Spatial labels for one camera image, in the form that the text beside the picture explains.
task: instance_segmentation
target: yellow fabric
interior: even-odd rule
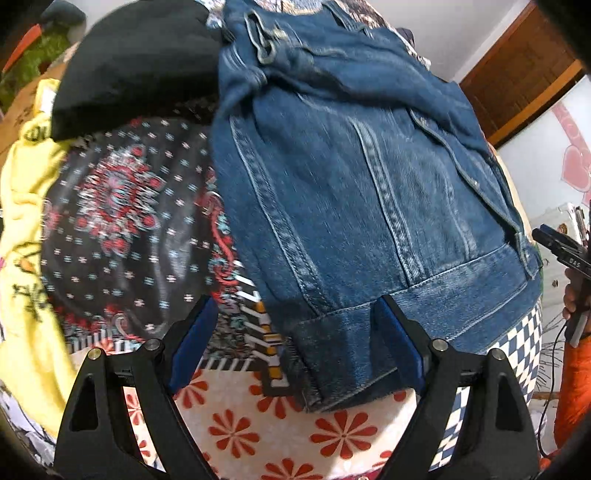
[[[44,92],[56,92],[59,83],[53,79],[39,83],[34,117],[23,125],[0,177],[4,209],[0,257],[5,261],[0,271],[5,335],[0,343],[0,379],[23,410],[54,437],[76,376],[40,280],[43,200],[70,147],[70,142],[49,138],[51,116],[41,111]]]
[[[519,195],[517,193],[517,188],[515,187],[515,184],[513,183],[513,179],[511,178],[511,175],[509,174],[509,170],[507,170],[505,163],[503,162],[499,153],[495,150],[495,147],[493,147],[491,144],[488,144],[488,145],[491,148],[492,152],[494,153],[495,158],[496,158],[497,162],[499,163],[499,166],[501,167],[501,170],[505,174],[505,178],[507,179],[507,183],[509,184],[509,191],[511,192],[511,197],[513,198],[513,205],[515,205],[515,208],[517,209],[517,212],[519,213],[519,216],[521,217],[521,221],[523,221],[523,227],[525,229],[525,236],[528,239],[530,239],[530,242],[535,243],[533,234],[531,233],[530,220],[527,218],[527,214],[525,213],[525,209],[523,208],[523,204],[521,203],[521,200],[519,199]]]

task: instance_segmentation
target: red fabric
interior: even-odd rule
[[[2,68],[2,73],[6,73],[12,65],[16,63],[16,61],[21,58],[22,53],[39,37],[41,37],[41,26],[40,25],[33,25],[25,36],[21,38],[21,41],[18,43],[17,47],[10,55],[10,58],[6,62],[6,65]]]
[[[591,408],[591,338],[583,340],[578,348],[567,342],[564,347],[564,368],[562,385],[558,398],[554,440],[561,449],[570,438],[573,430]],[[550,459],[542,458],[540,468],[550,465]]]

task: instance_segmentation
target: black cable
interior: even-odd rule
[[[568,322],[565,322],[564,325],[562,326],[562,328],[560,329],[560,331],[558,332],[558,335],[556,335],[556,340],[554,341],[554,346],[552,347],[552,382],[551,382],[551,386],[550,386],[550,395],[548,396],[548,400],[546,400],[546,405],[544,405],[544,410],[542,411],[542,417],[540,418],[540,425],[538,425],[538,450],[540,450],[540,453],[542,454],[542,457],[544,458],[550,458],[548,455],[546,455],[544,449],[542,448],[542,439],[541,439],[541,430],[542,430],[542,423],[544,423],[544,417],[546,416],[546,412],[548,411],[548,407],[550,406],[550,400],[552,399],[552,392],[554,391],[554,382],[555,382],[555,374],[554,374],[554,359],[555,359],[555,354],[556,354],[556,345],[558,344],[558,339],[560,338],[560,335],[562,335],[562,332],[564,332],[564,329],[566,328],[566,326],[568,325]]]

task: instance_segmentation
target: wooden door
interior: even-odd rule
[[[487,139],[502,144],[582,76],[557,29],[531,2],[461,82]]]

